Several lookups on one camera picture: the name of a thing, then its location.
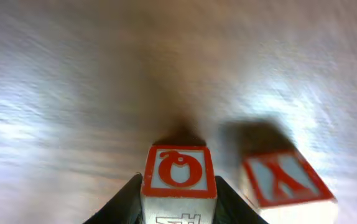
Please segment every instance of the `table surface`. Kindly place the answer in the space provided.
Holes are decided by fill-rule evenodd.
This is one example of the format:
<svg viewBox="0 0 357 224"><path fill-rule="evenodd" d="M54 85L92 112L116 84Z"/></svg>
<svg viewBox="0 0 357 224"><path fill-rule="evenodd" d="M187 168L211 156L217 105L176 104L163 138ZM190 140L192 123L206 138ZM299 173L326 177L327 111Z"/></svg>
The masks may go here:
<svg viewBox="0 0 357 224"><path fill-rule="evenodd" d="M285 136L357 223L357 1L0 1L0 223L81 223L183 122L233 185Z"/></svg>

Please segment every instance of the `toy block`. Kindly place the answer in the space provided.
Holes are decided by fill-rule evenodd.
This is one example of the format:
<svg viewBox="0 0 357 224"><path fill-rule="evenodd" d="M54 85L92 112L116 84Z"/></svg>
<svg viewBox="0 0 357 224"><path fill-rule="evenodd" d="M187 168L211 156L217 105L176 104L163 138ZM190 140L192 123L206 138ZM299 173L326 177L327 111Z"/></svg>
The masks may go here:
<svg viewBox="0 0 357 224"><path fill-rule="evenodd" d="M206 146L152 146L141 185L145 224L212 224L217 201Z"/></svg>
<svg viewBox="0 0 357 224"><path fill-rule="evenodd" d="M241 190L270 224L335 222L336 199L298 151L244 158Z"/></svg>

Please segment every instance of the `block face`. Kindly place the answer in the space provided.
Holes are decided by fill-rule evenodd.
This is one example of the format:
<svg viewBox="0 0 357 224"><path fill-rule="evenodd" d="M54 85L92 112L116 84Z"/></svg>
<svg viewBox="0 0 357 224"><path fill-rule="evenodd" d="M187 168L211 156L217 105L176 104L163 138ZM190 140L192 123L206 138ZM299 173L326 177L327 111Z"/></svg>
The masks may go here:
<svg viewBox="0 0 357 224"><path fill-rule="evenodd" d="M205 146L152 146L142 194L149 197L216 198L210 152Z"/></svg>
<svg viewBox="0 0 357 224"><path fill-rule="evenodd" d="M261 208L333 199L332 193L298 152L248 157L244 168Z"/></svg>
<svg viewBox="0 0 357 224"><path fill-rule="evenodd" d="M216 199L142 198L144 223L212 224Z"/></svg>

